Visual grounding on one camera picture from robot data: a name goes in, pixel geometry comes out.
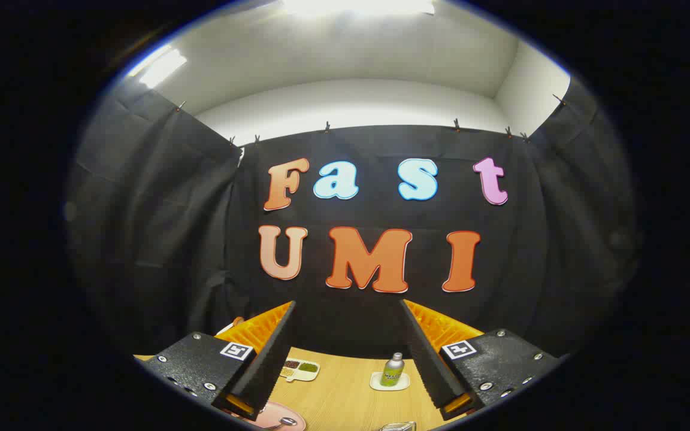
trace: white coaster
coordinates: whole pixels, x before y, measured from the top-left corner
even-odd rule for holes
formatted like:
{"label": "white coaster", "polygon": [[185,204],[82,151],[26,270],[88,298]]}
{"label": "white coaster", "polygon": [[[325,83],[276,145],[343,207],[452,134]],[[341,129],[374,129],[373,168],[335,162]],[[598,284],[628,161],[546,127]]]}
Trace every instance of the white coaster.
{"label": "white coaster", "polygon": [[373,390],[405,390],[408,387],[408,374],[406,373],[401,373],[401,376],[398,378],[398,382],[395,384],[395,386],[381,385],[380,379],[382,378],[383,374],[381,371],[372,373],[372,379],[369,380],[369,386],[372,387]]}

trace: pink letter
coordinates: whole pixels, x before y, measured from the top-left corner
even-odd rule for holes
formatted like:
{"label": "pink letter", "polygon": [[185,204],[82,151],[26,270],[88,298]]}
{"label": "pink letter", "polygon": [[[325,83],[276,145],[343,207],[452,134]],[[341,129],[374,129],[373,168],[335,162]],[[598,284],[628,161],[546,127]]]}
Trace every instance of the pink letter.
{"label": "pink letter", "polygon": [[307,236],[305,228],[287,228],[289,237],[289,262],[281,266],[276,262],[276,238],[282,232],[277,226],[260,226],[260,265],[268,275],[279,280],[291,280],[298,276],[302,266],[302,240]]}
{"label": "pink letter", "polygon": [[494,166],[491,157],[473,165],[473,170],[481,174],[481,190],[491,205],[502,205],[507,202],[507,192],[499,189],[497,177],[504,177],[504,170]]}

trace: food tray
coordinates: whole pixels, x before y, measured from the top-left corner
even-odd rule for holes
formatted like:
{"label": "food tray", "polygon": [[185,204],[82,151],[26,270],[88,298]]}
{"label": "food tray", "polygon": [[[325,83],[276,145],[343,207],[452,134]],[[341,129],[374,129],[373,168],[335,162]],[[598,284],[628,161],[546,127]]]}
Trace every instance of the food tray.
{"label": "food tray", "polygon": [[[287,366],[288,363],[290,362],[296,362],[296,365],[292,366]],[[301,366],[310,366],[313,365],[315,366],[316,370],[315,371],[303,371],[300,369]],[[318,375],[318,372],[321,371],[321,365],[318,365],[318,363],[313,362],[312,360],[302,360],[302,359],[295,359],[293,357],[288,357],[287,360],[285,361],[285,365],[282,367],[282,372],[280,375],[282,377],[287,378],[287,382],[291,382],[294,380],[301,380],[303,382],[309,382],[310,380],[313,380],[316,378]]]}

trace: bottle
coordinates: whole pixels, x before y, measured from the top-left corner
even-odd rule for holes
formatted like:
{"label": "bottle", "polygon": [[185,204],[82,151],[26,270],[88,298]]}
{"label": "bottle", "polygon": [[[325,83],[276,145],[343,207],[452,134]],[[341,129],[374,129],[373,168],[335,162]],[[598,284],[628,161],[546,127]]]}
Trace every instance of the bottle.
{"label": "bottle", "polygon": [[395,386],[401,373],[403,372],[403,355],[400,352],[394,353],[394,357],[385,364],[383,378],[380,384],[383,386]]}

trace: black curtain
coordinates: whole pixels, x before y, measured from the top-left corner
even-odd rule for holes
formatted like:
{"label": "black curtain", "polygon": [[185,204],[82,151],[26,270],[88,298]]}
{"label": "black curtain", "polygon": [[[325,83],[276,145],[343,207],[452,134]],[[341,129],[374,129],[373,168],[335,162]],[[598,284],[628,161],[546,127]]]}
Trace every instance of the black curtain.
{"label": "black curtain", "polygon": [[101,99],[77,150],[66,212],[77,275],[125,351],[154,354],[244,314],[225,266],[240,153],[136,79]]}
{"label": "black curtain", "polygon": [[[576,79],[528,139],[364,126],[245,145],[240,158],[240,149],[176,108],[134,80],[114,87],[87,127],[69,181],[80,279],[111,332],[123,332],[127,351],[153,354],[189,331],[216,333],[234,317],[295,300],[296,346],[386,357],[405,351],[398,301],[406,298],[562,355],[613,310],[635,270],[633,179],[613,126]],[[265,212],[268,169],[302,157],[310,169],[289,195],[292,204]],[[504,205],[488,204],[472,169],[487,157],[504,169]],[[397,166],[407,158],[438,166],[432,199],[406,201],[397,192]],[[318,169],[339,160],[358,169],[359,193],[315,197]],[[308,229],[296,278],[271,278],[261,268],[261,224]],[[337,226],[357,228],[369,249],[386,229],[410,231],[408,291],[326,286],[334,258],[328,232]],[[451,262],[446,235],[458,230],[482,237],[476,287],[448,293],[441,289]],[[287,262],[283,233],[276,255]]]}

